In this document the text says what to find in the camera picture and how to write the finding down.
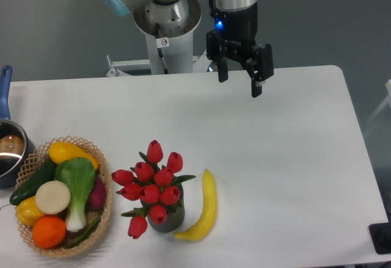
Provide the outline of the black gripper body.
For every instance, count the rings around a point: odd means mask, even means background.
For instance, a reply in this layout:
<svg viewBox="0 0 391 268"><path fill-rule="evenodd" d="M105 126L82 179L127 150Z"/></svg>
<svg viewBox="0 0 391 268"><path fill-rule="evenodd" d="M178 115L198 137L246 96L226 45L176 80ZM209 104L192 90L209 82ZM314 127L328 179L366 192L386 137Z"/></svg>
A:
<svg viewBox="0 0 391 268"><path fill-rule="evenodd" d="M211 8L214 29L206 34L206 56L219 62L223 58L245 65L252 58L258 30L257 7L241 10Z"/></svg>

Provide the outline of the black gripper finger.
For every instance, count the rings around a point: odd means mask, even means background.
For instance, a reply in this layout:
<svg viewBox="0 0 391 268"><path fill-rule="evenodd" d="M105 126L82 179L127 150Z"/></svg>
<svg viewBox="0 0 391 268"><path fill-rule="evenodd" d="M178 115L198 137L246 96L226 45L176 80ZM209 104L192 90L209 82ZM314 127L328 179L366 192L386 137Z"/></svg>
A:
<svg viewBox="0 0 391 268"><path fill-rule="evenodd" d="M274 75L270 44L252 47L251 57L246 60L246 71L251 78L251 95L256 98L262 94L262 85L265 81Z"/></svg>
<svg viewBox="0 0 391 268"><path fill-rule="evenodd" d="M217 67L219 82L225 82L228 79L228 66L226 58L226 47L218 42L213 48L213 62Z"/></svg>

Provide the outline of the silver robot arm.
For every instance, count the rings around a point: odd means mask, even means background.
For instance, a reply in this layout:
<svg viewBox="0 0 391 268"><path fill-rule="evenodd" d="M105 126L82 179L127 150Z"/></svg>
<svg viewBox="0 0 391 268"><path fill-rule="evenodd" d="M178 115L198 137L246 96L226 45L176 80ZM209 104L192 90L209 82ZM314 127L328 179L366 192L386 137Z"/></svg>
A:
<svg viewBox="0 0 391 268"><path fill-rule="evenodd" d="M191 73L194 70L193 33L201 20L198 0L105 0L118 15L132 13L145 35L152 74ZM272 47L258 45L257 0L208 0L214 27L206 35L206 58L218 79L228 79L227 61L247 71L252 96L274 74Z"/></svg>

